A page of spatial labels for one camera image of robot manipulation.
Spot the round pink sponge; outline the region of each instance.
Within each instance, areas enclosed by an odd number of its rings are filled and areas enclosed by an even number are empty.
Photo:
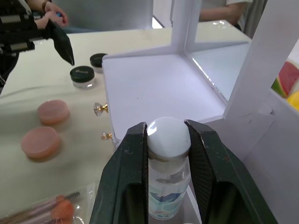
[[[59,99],[43,103],[37,109],[38,116],[44,125],[54,125],[66,120],[70,111],[67,104]]]
[[[59,150],[60,138],[52,127],[38,127],[22,139],[21,148],[33,159],[45,159]]]

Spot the crystal drawer knob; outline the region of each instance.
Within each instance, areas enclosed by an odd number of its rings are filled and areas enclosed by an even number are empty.
[[[108,113],[108,104],[105,104],[104,106],[100,103],[95,103],[93,106],[93,111],[95,115],[100,116],[104,111]]]
[[[107,133],[103,132],[101,138],[102,138],[102,140],[112,139],[112,134],[107,134]]]

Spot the plastic bag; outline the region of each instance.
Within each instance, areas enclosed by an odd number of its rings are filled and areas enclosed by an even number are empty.
[[[96,196],[95,183],[10,211],[0,224],[87,224]]]

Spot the black jar lid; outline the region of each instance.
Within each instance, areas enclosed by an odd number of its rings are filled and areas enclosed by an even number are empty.
[[[86,83],[94,78],[94,71],[89,66],[79,66],[71,70],[71,79],[76,83]]]
[[[103,57],[107,55],[104,53],[95,54],[90,57],[90,64],[97,68],[102,68]]]

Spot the shirt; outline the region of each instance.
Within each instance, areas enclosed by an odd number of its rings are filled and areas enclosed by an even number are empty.
[[[201,8],[209,9],[209,8],[219,8],[225,7],[235,3],[247,2],[251,3],[253,0],[203,0]],[[247,9],[244,10],[243,15],[240,17],[238,24],[241,29],[244,30],[245,27],[245,19],[246,19]]]

